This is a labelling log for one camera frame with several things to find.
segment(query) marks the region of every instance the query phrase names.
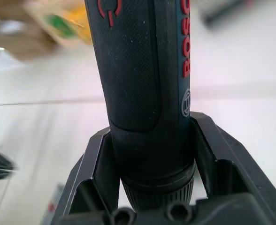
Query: bosch screwdriver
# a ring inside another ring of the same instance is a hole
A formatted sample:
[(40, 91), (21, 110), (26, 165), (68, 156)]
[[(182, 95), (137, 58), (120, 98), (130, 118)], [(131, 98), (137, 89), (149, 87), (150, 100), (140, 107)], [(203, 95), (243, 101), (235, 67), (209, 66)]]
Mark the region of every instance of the bosch screwdriver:
[(137, 210), (189, 201), (190, 1), (87, 0), (113, 141)]

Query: black holder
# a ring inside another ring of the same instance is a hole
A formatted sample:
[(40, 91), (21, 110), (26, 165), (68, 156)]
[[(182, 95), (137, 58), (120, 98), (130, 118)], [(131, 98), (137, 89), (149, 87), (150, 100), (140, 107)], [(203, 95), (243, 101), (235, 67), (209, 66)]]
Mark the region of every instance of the black holder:
[(203, 113), (191, 112), (195, 160), (208, 199), (159, 210), (118, 209), (120, 176), (110, 129), (91, 137), (72, 169), (52, 225), (276, 225), (276, 189), (244, 146)]

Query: cardboard box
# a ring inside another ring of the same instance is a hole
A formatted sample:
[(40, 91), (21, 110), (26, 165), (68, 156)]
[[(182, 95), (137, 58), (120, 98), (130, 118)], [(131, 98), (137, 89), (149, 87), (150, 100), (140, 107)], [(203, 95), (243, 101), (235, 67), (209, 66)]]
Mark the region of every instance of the cardboard box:
[(92, 45), (83, 0), (27, 0), (24, 7), (61, 45), (72, 47), (83, 42)]
[[(51, 53), (55, 47), (54, 40), (32, 19), (23, 5), (24, 0), (0, 0), (0, 47), (19, 60)], [(8, 23), (18, 25), (4, 30)]]

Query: bosch logo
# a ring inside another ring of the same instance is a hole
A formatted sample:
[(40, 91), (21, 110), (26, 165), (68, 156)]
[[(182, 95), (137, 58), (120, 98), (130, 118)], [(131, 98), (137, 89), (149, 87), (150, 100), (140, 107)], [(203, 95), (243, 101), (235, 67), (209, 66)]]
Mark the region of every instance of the bosch logo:
[[(101, 7), (101, 2), (100, 1), (101, 0), (97, 0), (97, 5), (98, 5), (98, 8), (99, 8), (99, 12), (100, 12), (100, 15), (102, 16), (102, 18), (105, 18), (106, 15), (104, 13), (104, 10)], [(117, 7), (116, 7), (116, 10), (114, 11), (114, 14), (115, 14), (115, 16), (118, 16), (120, 11), (121, 11), (122, 2), (121, 2), (121, 0), (116, 0), (116, 1), (117, 1)], [(114, 23), (113, 23), (112, 11), (109, 10), (107, 12), (107, 14), (108, 14), (108, 18), (109, 18), (109, 25), (110, 25), (110, 27), (113, 27)]]
[(190, 112), (190, 89), (187, 89), (182, 99), (182, 115), (184, 117), (189, 116)]
[[(189, 15), (190, 13), (190, 0), (181, 0), (181, 9), (183, 14)], [(185, 17), (182, 19), (182, 34), (184, 35), (182, 43), (182, 54), (186, 58), (183, 63), (183, 78), (190, 75), (190, 18)]]

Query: circular logo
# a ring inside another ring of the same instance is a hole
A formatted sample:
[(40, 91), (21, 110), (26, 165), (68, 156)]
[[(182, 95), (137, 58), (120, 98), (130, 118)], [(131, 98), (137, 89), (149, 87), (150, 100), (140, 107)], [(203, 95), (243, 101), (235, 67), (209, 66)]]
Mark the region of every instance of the circular logo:
[(187, 89), (182, 99), (182, 115), (187, 117), (190, 112), (190, 89)]

